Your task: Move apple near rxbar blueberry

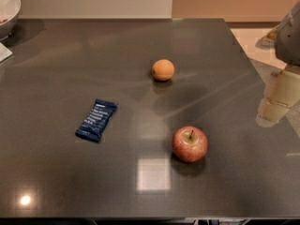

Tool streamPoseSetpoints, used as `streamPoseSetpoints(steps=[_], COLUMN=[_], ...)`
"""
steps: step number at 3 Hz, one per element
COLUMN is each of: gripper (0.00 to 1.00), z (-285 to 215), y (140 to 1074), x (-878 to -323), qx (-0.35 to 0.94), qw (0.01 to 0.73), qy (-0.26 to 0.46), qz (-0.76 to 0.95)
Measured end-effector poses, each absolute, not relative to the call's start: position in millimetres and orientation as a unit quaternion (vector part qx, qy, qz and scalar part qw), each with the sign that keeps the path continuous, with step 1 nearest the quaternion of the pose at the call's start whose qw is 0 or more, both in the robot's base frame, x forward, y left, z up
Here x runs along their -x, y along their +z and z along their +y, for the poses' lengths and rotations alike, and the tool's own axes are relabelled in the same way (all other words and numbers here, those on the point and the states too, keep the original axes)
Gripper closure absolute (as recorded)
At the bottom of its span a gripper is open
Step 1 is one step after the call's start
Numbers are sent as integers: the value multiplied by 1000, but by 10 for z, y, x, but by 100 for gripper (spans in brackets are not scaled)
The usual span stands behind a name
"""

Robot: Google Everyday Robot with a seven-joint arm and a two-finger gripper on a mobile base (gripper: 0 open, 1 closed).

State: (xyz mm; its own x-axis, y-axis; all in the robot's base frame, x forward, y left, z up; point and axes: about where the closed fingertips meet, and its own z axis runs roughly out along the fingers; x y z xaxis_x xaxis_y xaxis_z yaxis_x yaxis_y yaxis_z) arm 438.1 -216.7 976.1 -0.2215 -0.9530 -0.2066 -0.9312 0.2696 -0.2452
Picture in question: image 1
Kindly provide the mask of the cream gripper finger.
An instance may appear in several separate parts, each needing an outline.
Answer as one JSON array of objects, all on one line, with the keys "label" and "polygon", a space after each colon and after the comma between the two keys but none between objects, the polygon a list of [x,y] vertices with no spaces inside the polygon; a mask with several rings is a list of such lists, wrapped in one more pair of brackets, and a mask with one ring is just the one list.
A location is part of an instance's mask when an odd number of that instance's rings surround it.
[{"label": "cream gripper finger", "polygon": [[300,99],[300,67],[288,65],[272,72],[258,108],[258,122],[279,122]]}]

